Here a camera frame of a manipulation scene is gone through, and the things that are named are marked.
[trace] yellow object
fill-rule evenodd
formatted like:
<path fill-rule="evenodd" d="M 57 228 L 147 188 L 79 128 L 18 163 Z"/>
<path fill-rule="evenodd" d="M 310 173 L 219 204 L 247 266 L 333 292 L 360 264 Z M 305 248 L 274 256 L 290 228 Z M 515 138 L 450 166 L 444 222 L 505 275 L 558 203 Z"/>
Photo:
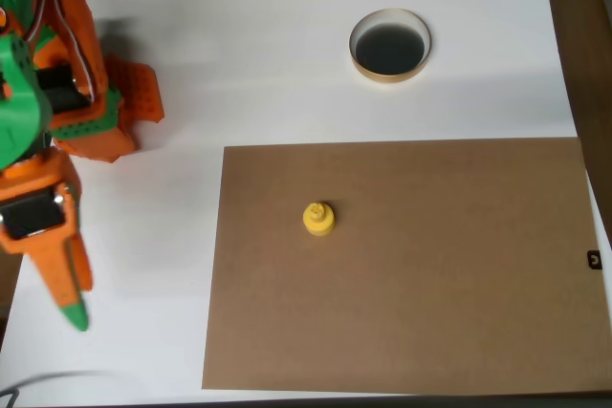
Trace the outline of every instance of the yellow object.
<path fill-rule="evenodd" d="M 308 204 L 304 210 L 304 225 L 315 236 L 324 236 L 334 229 L 334 211 L 326 203 Z"/>

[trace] black cable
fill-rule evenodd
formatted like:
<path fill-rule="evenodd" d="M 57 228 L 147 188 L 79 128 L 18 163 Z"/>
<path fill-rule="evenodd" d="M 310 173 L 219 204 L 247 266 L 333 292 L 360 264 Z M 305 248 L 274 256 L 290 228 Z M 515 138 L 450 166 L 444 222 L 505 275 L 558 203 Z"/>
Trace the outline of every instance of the black cable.
<path fill-rule="evenodd" d="M 0 392 L 0 398 L 6 396 L 11 396 L 11 398 L 9 398 L 9 403 L 7 403 L 7 408 L 12 408 L 19 397 L 19 389 L 12 387 L 6 391 Z"/>

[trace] yellow cap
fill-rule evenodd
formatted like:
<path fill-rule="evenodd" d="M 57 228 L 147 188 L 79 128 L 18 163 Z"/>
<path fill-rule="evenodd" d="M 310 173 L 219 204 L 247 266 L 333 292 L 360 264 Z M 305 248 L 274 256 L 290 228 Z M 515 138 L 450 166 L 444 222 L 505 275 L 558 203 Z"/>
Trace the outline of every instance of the yellow cap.
<path fill-rule="evenodd" d="M 308 204 L 303 215 L 306 229 L 315 236 L 323 236 L 334 229 L 334 211 L 326 203 Z"/>

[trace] small black label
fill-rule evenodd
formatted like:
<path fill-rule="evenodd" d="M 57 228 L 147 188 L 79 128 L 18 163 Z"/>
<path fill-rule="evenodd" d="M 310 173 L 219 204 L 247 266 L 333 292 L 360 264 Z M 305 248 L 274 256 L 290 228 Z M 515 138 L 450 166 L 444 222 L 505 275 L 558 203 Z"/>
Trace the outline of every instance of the small black label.
<path fill-rule="evenodd" d="M 589 250 L 586 252 L 586 258 L 589 261 L 590 269 L 601 269 L 601 255 L 598 250 Z"/>

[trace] round container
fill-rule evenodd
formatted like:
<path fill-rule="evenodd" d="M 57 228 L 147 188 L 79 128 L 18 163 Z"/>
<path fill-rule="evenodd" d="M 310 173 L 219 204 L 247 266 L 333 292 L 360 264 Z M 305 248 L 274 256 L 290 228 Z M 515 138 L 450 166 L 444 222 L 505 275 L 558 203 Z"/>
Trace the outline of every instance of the round container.
<path fill-rule="evenodd" d="M 415 13 L 385 9 L 365 16 L 349 38 L 357 69 L 368 78 L 393 83 L 423 69 L 431 51 L 431 32 Z"/>

